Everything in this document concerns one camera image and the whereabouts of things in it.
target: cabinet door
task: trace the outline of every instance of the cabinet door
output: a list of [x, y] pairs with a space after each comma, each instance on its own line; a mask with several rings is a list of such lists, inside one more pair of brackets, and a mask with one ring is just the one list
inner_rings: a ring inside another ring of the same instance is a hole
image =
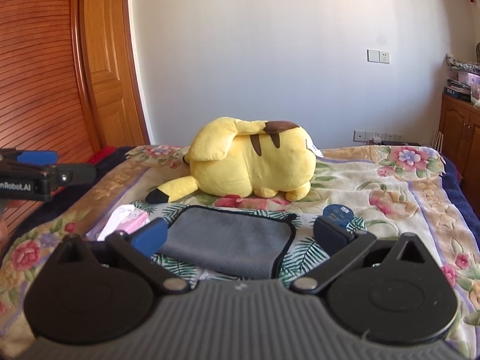
[[93, 102], [109, 146], [145, 144], [128, 66], [122, 0], [83, 0]]
[[467, 140], [470, 153], [466, 162], [463, 193], [477, 215], [480, 215], [480, 115], [470, 113]]
[[440, 118], [439, 130], [443, 133], [442, 154], [452, 161], [458, 171], [463, 174], [465, 167], [465, 157], [462, 156], [462, 139], [467, 132], [470, 110], [455, 103], [453, 100], [444, 99], [442, 101], [442, 115]]

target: blue round label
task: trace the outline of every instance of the blue round label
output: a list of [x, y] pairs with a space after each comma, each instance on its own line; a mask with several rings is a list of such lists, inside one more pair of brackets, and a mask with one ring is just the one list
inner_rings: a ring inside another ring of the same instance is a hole
[[340, 227], [346, 228], [347, 225], [353, 220], [355, 214], [346, 206], [341, 204], [330, 204], [323, 209], [322, 216], [332, 220]]

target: gray microfiber cloth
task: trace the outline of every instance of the gray microfiber cloth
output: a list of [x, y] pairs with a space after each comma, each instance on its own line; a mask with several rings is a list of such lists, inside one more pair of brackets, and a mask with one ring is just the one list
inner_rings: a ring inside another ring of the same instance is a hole
[[169, 228], [159, 253], [227, 275], [277, 278], [294, 237], [291, 220], [189, 206]]

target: wooden door frame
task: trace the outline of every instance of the wooden door frame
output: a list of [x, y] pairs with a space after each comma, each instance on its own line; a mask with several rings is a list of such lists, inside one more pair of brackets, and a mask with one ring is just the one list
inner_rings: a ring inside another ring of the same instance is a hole
[[[98, 142], [99, 146], [107, 145], [103, 130], [101, 127], [100, 117], [98, 115], [97, 106], [95, 104], [95, 96], [93, 92], [92, 77], [88, 65], [88, 55], [86, 52], [86, 36], [85, 36], [85, 10], [83, 9], [83, 0], [70, 0], [70, 21], [71, 33], [73, 38], [73, 58], [75, 61], [75, 73], [82, 103], [85, 122], [87, 123], [88, 135], [92, 134], [93, 142]], [[140, 91], [138, 89], [137, 75], [135, 70], [134, 52], [131, 46], [130, 34], [130, 18], [128, 12], [128, 0], [122, 0], [123, 11], [123, 33], [125, 35], [125, 46], [127, 49], [128, 68], [130, 73], [130, 81], [133, 89], [133, 101], [140, 122], [143, 142], [150, 144], [148, 132], [143, 114], [142, 102], [140, 100]]]

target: floral bedspread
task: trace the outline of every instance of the floral bedspread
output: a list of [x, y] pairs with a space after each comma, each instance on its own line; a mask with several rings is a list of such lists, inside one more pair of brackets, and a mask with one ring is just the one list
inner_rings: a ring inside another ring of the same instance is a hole
[[[473, 234], [458, 209], [442, 189], [441, 156], [423, 147], [362, 146], [323, 150], [317, 161], [308, 196], [290, 203], [283, 194], [272, 199], [238, 196], [215, 197], [201, 191], [171, 205], [149, 205], [143, 198], [159, 184], [189, 174], [182, 162], [186, 148], [141, 146], [129, 160], [105, 176], [92, 190], [56, 220], [45, 223], [16, 240], [0, 269], [0, 350], [16, 356], [33, 341], [22, 313], [31, 281], [59, 240], [69, 232], [84, 235], [102, 227], [120, 204], [135, 202], [152, 216], [175, 214], [182, 204], [247, 209], [258, 215], [298, 214], [296, 242], [287, 253], [281, 279], [288, 283], [325, 258], [316, 248], [308, 224], [332, 204], [354, 213], [350, 226], [365, 227], [380, 238], [416, 233], [454, 288], [459, 311], [448, 341], [468, 358], [480, 353], [476, 327], [480, 326], [480, 259]], [[156, 255], [154, 260], [188, 278], [224, 277], [199, 267]]]

